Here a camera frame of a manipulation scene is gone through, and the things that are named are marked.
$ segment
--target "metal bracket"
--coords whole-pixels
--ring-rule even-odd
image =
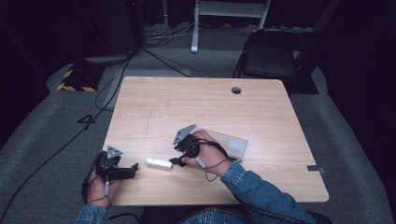
[[[177,131],[175,140],[173,142],[173,145],[178,144],[179,142],[183,141],[183,139],[189,135],[189,133],[197,126],[196,123],[193,123],[192,125],[185,127],[183,129],[180,129]]]
[[[114,147],[107,146],[107,158],[108,159],[113,159],[113,158],[118,157],[122,154],[123,154],[122,151],[120,151]]]
[[[318,167],[317,165],[307,165],[306,168],[308,169],[308,172],[319,171],[321,174],[326,173],[323,168]]]

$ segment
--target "white object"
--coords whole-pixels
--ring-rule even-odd
[[[160,168],[164,170],[171,170],[172,169],[172,162],[170,161],[161,161],[161,160],[156,160],[152,158],[147,158],[146,159],[146,164],[148,167],[151,168]]]

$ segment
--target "table top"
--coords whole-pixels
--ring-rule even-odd
[[[240,88],[234,94],[232,88]],[[297,202],[325,202],[329,194],[282,82],[270,79],[126,77],[103,150],[123,151],[119,167],[136,162],[117,205],[237,203],[219,178],[174,165],[149,168],[147,158],[181,156],[172,142],[178,130],[198,127],[248,140],[243,166],[292,195]]]

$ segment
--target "black cable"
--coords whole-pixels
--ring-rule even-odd
[[[206,72],[200,71],[200,70],[198,70],[198,69],[195,69],[195,68],[189,67],[189,66],[187,66],[187,65],[185,65],[185,64],[178,63],[178,62],[176,62],[176,61],[174,61],[174,60],[171,60],[171,59],[165,58],[165,57],[163,57],[162,55],[159,55],[159,54],[155,54],[155,55],[156,55],[157,57],[160,57],[160,58],[163,58],[163,59],[165,59],[166,61],[169,61],[169,62],[172,62],[172,63],[176,63],[176,64],[178,64],[178,65],[181,65],[181,66],[184,66],[184,67],[186,67],[186,68],[190,68],[191,70],[193,70],[193,71],[195,71],[195,72],[199,72],[199,73],[202,73],[202,74],[208,75],[208,76],[210,76],[210,77],[216,77],[216,76],[213,76],[213,75],[211,75],[211,74],[208,74],[208,73],[206,73]]]
[[[108,196],[107,195],[105,195],[105,196],[103,196],[102,198],[99,198],[99,199],[95,199],[95,200],[92,200],[92,201],[90,201],[90,202],[87,202],[87,203],[94,203],[94,202],[98,202],[98,201],[101,201],[102,199],[107,199],[109,202],[110,202],[110,205],[106,208],[106,210],[108,210],[112,205],[113,205],[113,202],[111,202],[110,201],[110,199],[108,198]]]
[[[184,31],[187,30],[187,28],[189,28],[189,27],[174,28],[172,33],[175,34],[175,35],[182,35],[184,33]],[[160,30],[165,30],[165,31],[162,34],[159,34],[158,31],[160,31]],[[158,30],[147,30],[147,31],[145,31],[146,39],[153,40],[153,39],[156,39],[156,38],[164,37],[164,36],[168,35],[167,34],[168,31],[169,31],[169,28],[167,28],[167,29],[158,29]]]
[[[126,65],[128,65],[128,63],[125,64],[125,66],[123,67],[122,70],[122,75],[125,72],[125,68]],[[104,108],[106,108],[108,106],[108,104],[111,102],[111,100],[114,98],[115,96],[115,92],[114,94],[111,96],[110,100],[106,103],[106,105],[104,106]],[[21,189],[26,185],[26,183],[35,175],[37,174],[38,171],[40,171],[50,160],[52,160],[55,156],[57,156],[60,152],[62,152],[66,147],[68,147],[74,140],[76,140],[76,138],[78,138],[84,131],[86,128],[88,128],[93,121],[95,121],[95,119],[97,119],[97,117],[99,117],[99,115],[102,114],[102,112],[105,111],[104,109],[101,109],[94,117],[93,119],[89,120],[87,122],[87,124],[76,134],[74,135],[66,144],[64,144],[61,148],[59,148],[55,153],[53,153],[48,159],[46,159],[40,166],[38,166],[24,181],[23,183],[18,187],[17,191],[14,192],[14,194],[11,196],[11,199],[8,201],[6,208],[3,211],[2,216],[0,217],[0,224],[3,223],[4,218],[6,217],[6,213],[9,209],[9,207],[11,206],[12,202],[14,201],[14,199],[17,197],[18,193],[21,191]]]
[[[164,62],[162,59],[160,59],[159,57],[157,57],[155,54],[151,53],[150,51],[148,51],[147,49],[145,49],[144,47],[141,47],[142,50],[144,50],[145,52],[147,52],[149,55],[153,56],[154,58],[158,59],[160,62],[166,64],[168,67],[172,68],[173,70],[177,71],[178,73],[180,73],[181,75],[185,76],[185,77],[190,77],[189,75],[186,75],[182,72],[180,72],[179,70],[177,70],[174,66],[170,65],[169,63]]]
[[[91,176],[91,173],[92,173],[92,171],[93,171],[93,167],[95,166],[95,164],[96,164],[96,161],[99,159],[99,157],[101,157],[102,156],[102,154],[101,153],[98,153],[97,155],[96,155],[96,157],[95,157],[95,160],[92,162],[92,164],[91,164],[91,168],[90,168],[90,171],[87,173],[87,175],[85,176],[85,179],[87,180],[87,182],[88,182],[88,180],[90,179],[90,176]]]
[[[136,219],[137,223],[140,223],[140,218],[138,218],[137,215],[132,214],[132,213],[121,213],[121,214],[110,217],[108,220],[112,220],[117,217],[134,217]]]
[[[119,69],[117,69],[117,74],[113,77],[113,79],[111,79],[99,92],[98,92],[98,94],[96,94],[96,97],[95,97],[95,106],[97,107],[97,108],[99,108],[99,109],[104,109],[105,111],[114,111],[114,110],[112,110],[112,109],[106,109],[105,107],[101,107],[101,106],[99,106],[98,104],[97,104],[97,100],[98,100],[98,98],[99,98],[99,95],[103,92],[103,90],[105,90],[114,80],[116,80],[117,79],[117,77],[119,76],[119,72],[120,72],[120,69],[122,68],[122,66],[123,66],[123,64],[119,67]]]
[[[147,43],[146,47],[148,48],[156,48],[156,47],[163,47],[166,44],[168,44],[170,41],[172,40],[179,40],[184,38],[186,35],[192,35],[192,33],[190,33],[190,30],[192,29],[192,24],[185,27],[185,28],[179,28],[178,31],[176,29],[173,29],[173,31],[170,34],[167,34],[167,31],[169,31],[169,29],[167,29],[165,32],[163,32],[161,35],[153,35],[151,37],[147,37],[147,40],[155,40],[158,39],[158,43],[157,44],[150,44]]]
[[[120,55],[104,55],[103,57],[112,57],[112,56],[118,56],[120,57]],[[111,61],[104,61],[104,62],[94,62],[94,61],[89,61],[87,59],[85,59],[88,63],[92,64],[93,66],[102,66],[102,67],[109,67],[109,66],[113,66],[113,65],[117,65],[120,63],[125,63],[128,61],[129,57],[131,57],[130,54],[126,54],[126,55],[122,55],[124,58],[121,59],[116,59],[116,60],[111,60]]]
[[[261,209],[259,209],[259,208],[256,208],[256,207],[253,206],[253,205],[250,205],[250,204],[248,204],[248,203],[245,203],[245,202],[242,201],[240,198],[236,197],[234,194],[233,194],[233,196],[234,196],[235,199],[236,199],[238,202],[240,202],[244,207],[246,207],[247,209],[249,209],[249,210],[251,210],[251,211],[253,211],[253,212],[256,212],[256,213],[258,213],[258,214],[260,214],[260,215],[263,215],[263,216],[266,216],[266,217],[271,217],[271,218],[278,219],[278,220],[281,220],[281,221],[287,221],[287,222],[289,222],[289,223],[304,224],[302,221],[297,220],[297,219],[294,219],[294,218],[291,218],[291,217],[286,217],[286,216],[282,216],[282,215],[279,215],[279,214],[275,214],[275,213],[270,213],[270,212],[263,211],[263,210],[261,210]]]
[[[204,170],[205,170],[205,177],[206,177],[206,180],[207,180],[207,181],[213,182],[216,178],[218,178],[218,175],[216,175],[213,179],[209,179],[209,177],[207,177],[207,170],[212,169],[212,168],[215,168],[216,166],[218,166],[218,165],[224,163],[225,161],[229,161],[229,159],[225,159],[224,161],[221,161],[221,162],[219,162],[218,164],[216,164],[216,165],[214,165],[214,166],[205,167]]]

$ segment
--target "person's right hand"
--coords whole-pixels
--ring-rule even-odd
[[[212,138],[206,131],[201,130],[193,133],[194,137],[198,139],[198,141],[202,141],[199,139],[205,139],[210,142],[216,142],[214,138]],[[227,161],[225,156],[216,148],[212,147],[210,145],[202,144],[200,145],[200,153],[197,156],[206,167],[212,167],[214,165],[217,165],[216,167],[206,169],[209,173],[223,176],[224,173],[228,170],[228,168],[231,166],[231,162]],[[195,158],[183,158],[181,159],[184,163],[191,165],[191,166],[196,166],[201,168],[201,166],[198,164],[198,162],[195,160]]]

